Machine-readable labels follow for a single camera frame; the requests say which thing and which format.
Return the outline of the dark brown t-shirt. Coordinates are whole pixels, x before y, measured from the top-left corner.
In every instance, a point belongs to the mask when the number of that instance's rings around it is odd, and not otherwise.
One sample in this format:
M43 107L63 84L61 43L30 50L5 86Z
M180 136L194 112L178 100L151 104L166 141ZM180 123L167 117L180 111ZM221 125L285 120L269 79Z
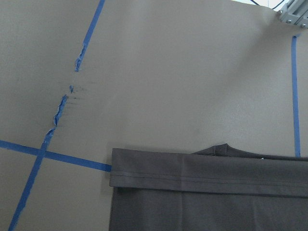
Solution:
M305 231L308 160L113 149L111 231Z

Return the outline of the brown paper table cover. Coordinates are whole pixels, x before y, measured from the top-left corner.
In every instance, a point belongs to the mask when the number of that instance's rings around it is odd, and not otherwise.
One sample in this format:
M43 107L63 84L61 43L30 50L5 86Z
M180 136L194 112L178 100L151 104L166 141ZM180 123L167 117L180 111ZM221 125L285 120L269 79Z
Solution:
M227 143L308 155L308 32L233 0L107 0L78 71L97 0L0 3L0 138L111 163L113 148L190 154Z

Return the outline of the aluminium frame post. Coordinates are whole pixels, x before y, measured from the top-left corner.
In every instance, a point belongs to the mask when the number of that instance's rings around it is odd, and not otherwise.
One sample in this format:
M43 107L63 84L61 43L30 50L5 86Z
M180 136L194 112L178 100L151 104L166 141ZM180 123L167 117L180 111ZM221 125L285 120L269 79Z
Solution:
M308 0L290 0L278 11L279 20L301 28L308 27Z

